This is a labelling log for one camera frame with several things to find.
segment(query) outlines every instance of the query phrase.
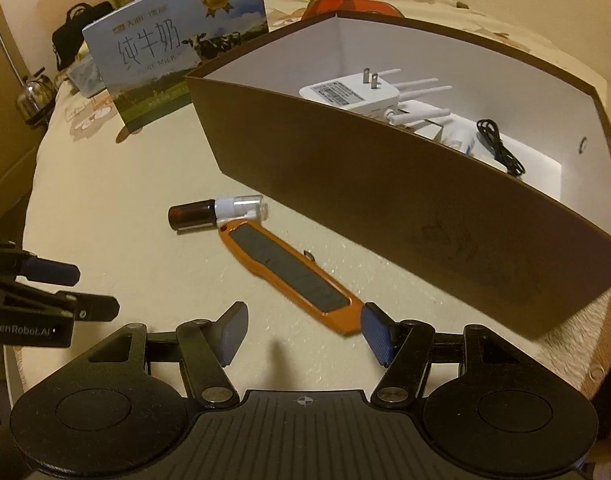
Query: coiled black cable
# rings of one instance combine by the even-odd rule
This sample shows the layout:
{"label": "coiled black cable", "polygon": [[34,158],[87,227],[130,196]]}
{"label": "coiled black cable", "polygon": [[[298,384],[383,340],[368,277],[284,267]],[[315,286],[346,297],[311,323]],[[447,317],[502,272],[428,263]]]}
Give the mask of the coiled black cable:
{"label": "coiled black cable", "polygon": [[494,160],[503,164],[512,176],[521,176],[525,173],[525,168],[519,160],[503,146],[499,127],[492,119],[481,119],[476,121],[476,128],[483,136],[487,145],[494,152]]}

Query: circular cover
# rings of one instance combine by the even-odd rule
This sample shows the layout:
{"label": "circular cover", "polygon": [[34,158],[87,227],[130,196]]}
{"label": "circular cover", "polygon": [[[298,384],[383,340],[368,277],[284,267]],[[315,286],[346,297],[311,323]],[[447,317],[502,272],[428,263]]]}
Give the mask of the circular cover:
{"label": "circular cover", "polygon": [[492,368],[466,373],[426,400],[423,423],[440,450],[466,469],[502,476],[551,474],[588,452],[597,418],[579,392],[515,365]]}
{"label": "circular cover", "polygon": [[170,449],[186,427],[183,398],[155,378],[130,377],[98,388],[81,382],[88,386],[41,384],[14,406],[12,435],[35,468],[66,476],[111,476]]}

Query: bed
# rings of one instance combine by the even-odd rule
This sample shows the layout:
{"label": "bed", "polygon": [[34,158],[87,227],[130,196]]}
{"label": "bed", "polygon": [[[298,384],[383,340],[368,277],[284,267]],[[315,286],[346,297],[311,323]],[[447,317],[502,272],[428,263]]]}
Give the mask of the bed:
{"label": "bed", "polygon": [[[573,73],[597,88],[611,121],[611,85],[545,38],[453,0],[382,1],[407,17],[493,38]],[[306,6],[306,0],[266,0],[271,29],[298,21]],[[228,368],[240,392],[362,388],[369,394],[382,368],[360,335],[341,338],[320,325],[237,263],[214,231],[177,235],[168,225],[172,205],[250,193],[221,174],[191,105],[130,135],[107,92],[87,100],[64,83],[38,150],[24,248],[77,264],[76,289],[111,294],[121,311],[111,323],[77,323],[71,348],[19,349],[23,387],[126,323],[170,331],[189,319],[216,319],[243,300],[250,328]],[[419,319],[452,333],[470,323],[487,325],[586,396],[611,365],[611,289],[556,329],[539,333],[536,327],[538,335],[526,338],[280,203],[269,200],[269,211],[269,230],[310,251],[336,279],[394,319]],[[457,368],[433,367],[428,392],[455,377]],[[183,392],[175,365],[158,365],[153,374]]]}

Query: black handbag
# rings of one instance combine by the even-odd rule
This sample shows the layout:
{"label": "black handbag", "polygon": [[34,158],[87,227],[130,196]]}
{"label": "black handbag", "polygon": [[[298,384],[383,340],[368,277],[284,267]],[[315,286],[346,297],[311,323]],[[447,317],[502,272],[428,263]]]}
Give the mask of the black handbag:
{"label": "black handbag", "polygon": [[110,12],[114,7],[110,2],[101,2],[96,6],[76,4],[67,11],[65,24],[52,34],[52,46],[56,54],[56,68],[63,70],[69,67],[83,44],[83,28],[96,22]]}

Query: cow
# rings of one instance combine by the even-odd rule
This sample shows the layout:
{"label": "cow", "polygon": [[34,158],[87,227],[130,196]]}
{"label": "cow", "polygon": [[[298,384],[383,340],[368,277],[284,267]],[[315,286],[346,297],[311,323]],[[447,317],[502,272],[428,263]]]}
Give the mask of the cow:
{"label": "cow", "polygon": [[202,34],[194,34],[187,40],[181,41],[181,43],[191,46],[199,56],[199,59],[204,62],[214,59],[216,56],[240,45],[239,32],[232,32],[231,34],[224,34],[223,36],[217,36],[211,39],[206,39],[205,35],[205,32]]}

